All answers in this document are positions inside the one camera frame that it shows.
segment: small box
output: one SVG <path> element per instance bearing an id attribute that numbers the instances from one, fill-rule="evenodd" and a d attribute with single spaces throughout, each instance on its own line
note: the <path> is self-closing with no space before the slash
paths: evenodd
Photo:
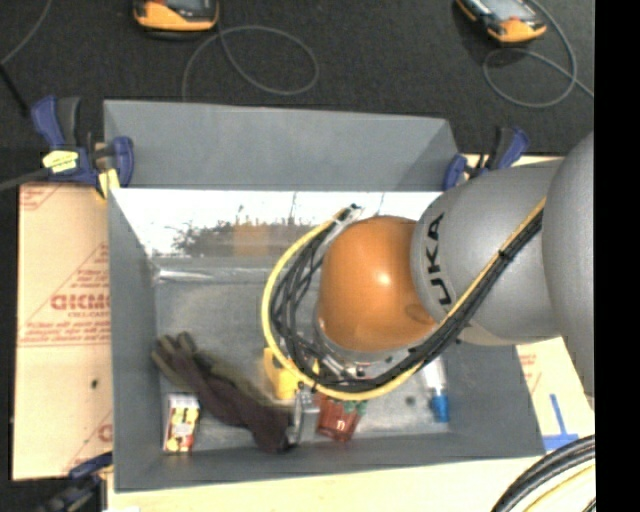
<path id="1" fill-rule="evenodd" d="M 184 393 L 169 394 L 167 402 L 163 450 L 167 453 L 190 453 L 200 417 L 200 403 L 195 395 Z"/>

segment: blue clamp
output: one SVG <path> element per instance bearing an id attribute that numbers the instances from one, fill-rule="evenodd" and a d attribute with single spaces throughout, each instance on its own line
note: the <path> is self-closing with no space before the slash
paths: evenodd
<path id="1" fill-rule="evenodd" d="M 47 167 L 47 178 L 59 182 L 80 182 L 100 190 L 100 174 L 95 161 L 100 157 L 113 157 L 120 186 L 131 182 L 134 168 L 133 142 L 129 137 L 116 137 L 104 149 L 93 152 L 79 146 L 75 138 L 76 113 L 80 99 L 46 96 L 31 107 L 31 119 L 51 152 L 70 151 L 77 155 L 63 170 Z"/>
<path id="2" fill-rule="evenodd" d="M 465 173 L 469 179 L 473 179 L 489 171 L 511 167 L 528 148 L 529 137 L 522 129 L 499 128 L 491 154 L 486 159 L 481 156 L 474 168 L 467 165 L 466 157 L 459 153 L 451 159 L 445 171 L 442 190 L 462 184 L 466 179 Z"/>
<path id="3" fill-rule="evenodd" d="M 103 484 L 97 471 L 113 464 L 112 452 L 98 455 L 73 468 L 68 475 L 70 485 L 55 496 L 37 506 L 33 512 L 72 512 L 80 510 Z"/>

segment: tape measure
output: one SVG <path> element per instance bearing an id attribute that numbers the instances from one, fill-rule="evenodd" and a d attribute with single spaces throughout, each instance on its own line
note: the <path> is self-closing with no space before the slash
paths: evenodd
<path id="1" fill-rule="evenodd" d="M 218 22 L 217 0 L 134 0 L 133 17 L 146 32 L 169 38 L 192 37 Z"/>

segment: coiled black cable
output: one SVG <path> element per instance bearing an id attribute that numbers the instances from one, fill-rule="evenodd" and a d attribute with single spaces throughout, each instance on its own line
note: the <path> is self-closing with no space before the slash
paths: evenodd
<path id="1" fill-rule="evenodd" d="M 581 464 L 595 459 L 595 434 L 577 439 L 547 454 L 520 477 L 500 497 L 491 512 L 509 512 L 545 482 Z"/>

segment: blue marker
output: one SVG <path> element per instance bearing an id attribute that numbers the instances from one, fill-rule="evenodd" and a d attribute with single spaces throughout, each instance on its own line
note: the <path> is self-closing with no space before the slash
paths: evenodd
<path id="1" fill-rule="evenodd" d="M 449 396 L 447 394 L 447 377 L 444 363 L 440 356 L 436 357 L 422 369 L 427 389 L 430 393 L 429 407 L 437 423 L 449 422 Z"/>

